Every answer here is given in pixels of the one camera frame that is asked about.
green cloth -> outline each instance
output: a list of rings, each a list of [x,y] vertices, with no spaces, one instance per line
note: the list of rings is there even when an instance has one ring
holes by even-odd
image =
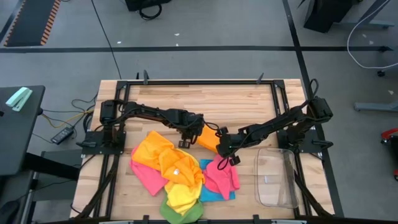
[[[193,223],[203,215],[203,204],[197,201],[184,216],[181,216],[181,214],[178,214],[167,205],[166,195],[162,202],[162,206],[160,206],[160,214],[171,224]]]

blue cloth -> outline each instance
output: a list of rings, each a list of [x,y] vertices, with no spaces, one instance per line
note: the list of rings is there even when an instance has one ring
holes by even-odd
[[[200,168],[202,170],[205,170],[207,165],[213,161],[212,159],[201,159],[200,160]],[[235,199],[235,192],[230,192],[229,193],[229,199]],[[201,202],[220,202],[220,201],[225,201],[223,196],[219,193],[212,192],[208,190],[205,185],[201,187],[201,193],[200,193],[200,198],[199,200]]]

white cable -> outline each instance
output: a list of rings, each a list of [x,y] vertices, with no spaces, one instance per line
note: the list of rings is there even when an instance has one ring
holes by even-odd
[[[361,65],[361,64],[354,58],[354,56],[351,54],[351,52],[349,51],[349,40],[350,40],[351,35],[353,34],[354,30],[357,28],[357,26],[361,25],[361,23],[362,23],[363,21],[365,21],[366,19],[368,19],[369,17],[371,17],[373,14],[375,14],[378,10],[380,10],[382,7],[384,7],[389,1],[390,1],[390,0],[386,0],[386,1],[385,1],[383,4],[381,4],[374,12],[370,13],[370,14],[369,14],[368,16],[366,16],[363,20],[359,21],[359,22],[354,26],[354,28],[353,28],[353,30],[351,31],[351,33],[349,33],[348,40],[347,40],[347,51],[348,51],[349,55],[354,59],[354,61],[355,61],[360,67],[367,68],[367,69],[387,69],[387,68],[391,68],[391,67],[394,67],[394,66],[398,65],[398,63],[395,63],[395,64],[393,64],[393,65],[388,65],[388,66],[385,66],[385,67],[366,67],[366,66],[364,66],[364,65]]]

yellow cable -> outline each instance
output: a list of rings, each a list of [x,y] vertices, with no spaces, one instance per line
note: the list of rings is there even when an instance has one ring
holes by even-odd
[[[60,124],[60,125],[58,125],[58,126],[55,126],[54,124],[52,124],[52,122],[51,122],[51,120],[49,119],[49,117],[47,117],[45,114],[42,114],[42,116],[50,123],[50,125],[51,125],[53,128],[61,128],[64,124],[67,124],[69,121],[71,121],[71,120],[73,120],[73,119],[75,119],[75,118],[77,118],[77,117],[79,117],[79,116],[81,116],[81,115],[84,115],[84,114],[87,114],[87,113],[91,113],[91,112],[93,112],[93,111],[94,111],[94,110],[88,110],[88,111],[84,111],[84,112],[82,112],[82,113],[80,113],[80,114],[74,115],[73,117],[67,119],[65,122],[63,122],[62,124]]]

pink cloth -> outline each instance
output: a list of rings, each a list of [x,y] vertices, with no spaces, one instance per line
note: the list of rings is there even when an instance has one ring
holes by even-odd
[[[132,150],[132,153],[134,154],[136,150],[137,147]],[[163,178],[159,171],[132,160],[130,160],[130,167],[152,196],[155,196],[169,181]]]
[[[229,200],[229,192],[240,188],[239,177],[235,167],[231,166],[229,161],[223,170],[217,169],[217,165],[222,159],[220,155],[217,155],[203,171],[206,179],[205,186],[212,192],[220,193],[225,200]]]

